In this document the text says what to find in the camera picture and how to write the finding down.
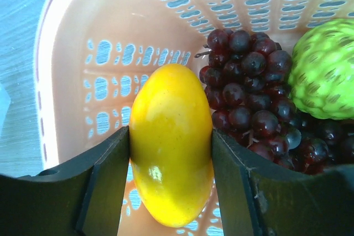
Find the blue table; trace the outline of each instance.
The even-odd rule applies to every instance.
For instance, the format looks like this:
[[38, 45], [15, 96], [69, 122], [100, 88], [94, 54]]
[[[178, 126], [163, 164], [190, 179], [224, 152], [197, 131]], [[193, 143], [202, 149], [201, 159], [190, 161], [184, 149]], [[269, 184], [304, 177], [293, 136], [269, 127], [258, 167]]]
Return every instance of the blue table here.
[[33, 49], [44, 2], [0, 0], [0, 173], [15, 177], [43, 169]]

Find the blue wooden surface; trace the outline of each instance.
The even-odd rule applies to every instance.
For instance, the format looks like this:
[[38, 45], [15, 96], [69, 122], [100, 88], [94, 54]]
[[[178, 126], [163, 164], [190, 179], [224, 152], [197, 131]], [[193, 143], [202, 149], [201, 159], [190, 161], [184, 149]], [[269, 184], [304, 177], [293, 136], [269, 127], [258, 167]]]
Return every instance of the blue wooden surface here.
[[[2, 132], [0, 130], [0, 173], [16, 177], [35, 175], [43, 169], [35, 106], [33, 47], [44, 2], [0, 0], [0, 88], [10, 97]], [[0, 93], [0, 112], [7, 103], [3, 95]]]

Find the light blue object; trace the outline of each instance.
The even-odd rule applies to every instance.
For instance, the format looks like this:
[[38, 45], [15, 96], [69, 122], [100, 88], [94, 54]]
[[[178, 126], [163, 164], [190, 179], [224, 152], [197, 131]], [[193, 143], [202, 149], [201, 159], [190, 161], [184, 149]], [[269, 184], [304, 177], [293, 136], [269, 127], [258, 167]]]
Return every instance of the light blue object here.
[[2, 127], [5, 122], [7, 110], [9, 110], [11, 99], [6, 92], [4, 86], [0, 83], [0, 137], [2, 133]]

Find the plastic fruit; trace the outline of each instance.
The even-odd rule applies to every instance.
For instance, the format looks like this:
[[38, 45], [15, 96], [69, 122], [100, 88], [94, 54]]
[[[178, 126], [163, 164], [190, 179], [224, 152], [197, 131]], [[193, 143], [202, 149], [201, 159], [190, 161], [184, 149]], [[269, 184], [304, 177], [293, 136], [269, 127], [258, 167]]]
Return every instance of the plastic fruit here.
[[187, 67], [157, 69], [137, 94], [129, 124], [134, 181], [162, 225], [198, 217], [213, 184], [212, 120], [204, 89]]
[[301, 111], [319, 119], [354, 118], [354, 19], [334, 19], [304, 34], [288, 83]]

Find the beige basket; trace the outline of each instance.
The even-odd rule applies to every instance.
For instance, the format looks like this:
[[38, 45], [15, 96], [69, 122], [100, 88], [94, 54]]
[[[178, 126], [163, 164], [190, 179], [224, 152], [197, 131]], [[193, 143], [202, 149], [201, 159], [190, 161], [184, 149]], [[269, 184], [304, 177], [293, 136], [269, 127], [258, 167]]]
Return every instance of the beige basket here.
[[[177, 62], [198, 73], [207, 58], [193, 55], [211, 30], [264, 31], [291, 52], [309, 28], [354, 17], [353, 6], [354, 0], [48, 0], [35, 51], [45, 168], [127, 125], [135, 95], [159, 66]], [[131, 179], [129, 171], [118, 235], [222, 235], [215, 189], [196, 221], [172, 229], [149, 215]]]

